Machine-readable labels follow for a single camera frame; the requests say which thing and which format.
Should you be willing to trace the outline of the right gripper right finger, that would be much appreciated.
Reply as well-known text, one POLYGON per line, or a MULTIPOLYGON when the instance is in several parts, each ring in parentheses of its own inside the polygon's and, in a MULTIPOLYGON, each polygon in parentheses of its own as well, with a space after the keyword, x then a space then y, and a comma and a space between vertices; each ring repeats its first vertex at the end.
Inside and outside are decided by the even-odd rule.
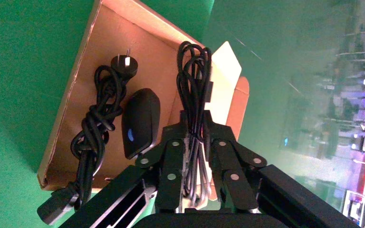
POLYGON ((205 156, 212 171, 217 200, 222 209, 252 211, 258 208, 251 183, 267 160, 237 142, 232 128, 215 123, 210 111, 204 112, 205 156))

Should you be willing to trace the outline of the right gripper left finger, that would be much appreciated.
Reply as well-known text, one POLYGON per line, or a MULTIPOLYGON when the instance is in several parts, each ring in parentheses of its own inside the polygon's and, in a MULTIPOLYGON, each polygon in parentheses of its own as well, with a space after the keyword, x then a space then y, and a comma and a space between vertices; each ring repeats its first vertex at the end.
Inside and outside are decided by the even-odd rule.
POLYGON ((155 174, 157 195, 154 206, 157 213, 182 211, 185 138, 186 112, 180 111, 179 123, 164 127, 159 144, 135 162, 138 167, 155 174))

